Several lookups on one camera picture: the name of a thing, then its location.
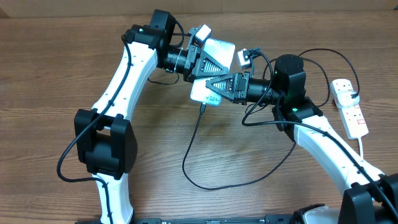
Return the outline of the Samsung Galaxy smartphone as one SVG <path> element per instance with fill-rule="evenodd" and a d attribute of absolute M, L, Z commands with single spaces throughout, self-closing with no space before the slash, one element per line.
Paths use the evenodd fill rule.
<path fill-rule="evenodd" d="M 212 106 L 221 104 L 222 96 L 206 87 L 206 82 L 229 73 L 235 45 L 218 39 L 207 39 L 192 75 L 194 77 L 190 98 Z"/>

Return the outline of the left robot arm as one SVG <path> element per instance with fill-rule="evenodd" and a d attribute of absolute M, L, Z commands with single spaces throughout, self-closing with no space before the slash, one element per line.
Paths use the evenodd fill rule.
<path fill-rule="evenodd" d="M 134 25 L 122 36 L 121 62 L 101 98 L 90 110 L 78 110 L 74 125 L 80 162 L 98 186 L 100 223 L 131 223 L 128 175 L 137 157 L 131 121 L 149 76 L 161 68 L 193 85 L 192 99 L 218 106 L 221 98 L 205 87 L 210 78 L 229 72 L 234 44 L 211 37 L 202 25 L 171 43 L 179 22 L 155 10 L 148 25 Z"/>

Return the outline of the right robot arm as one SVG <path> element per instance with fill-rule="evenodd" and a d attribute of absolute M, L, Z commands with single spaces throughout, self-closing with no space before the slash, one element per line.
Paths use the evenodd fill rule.
<path fill-rule="evenodd" d="M 277 126 L 324 169 L 342 195 L 337 223 L 397 223 L 397 175 L 385 175 L 360 157 L 306 96 L 303 58 L 285 54 L 270 67 L 270 80 L 247 72 L 223 75 L 206 87 L 233 102 L 272 105 Z"/>

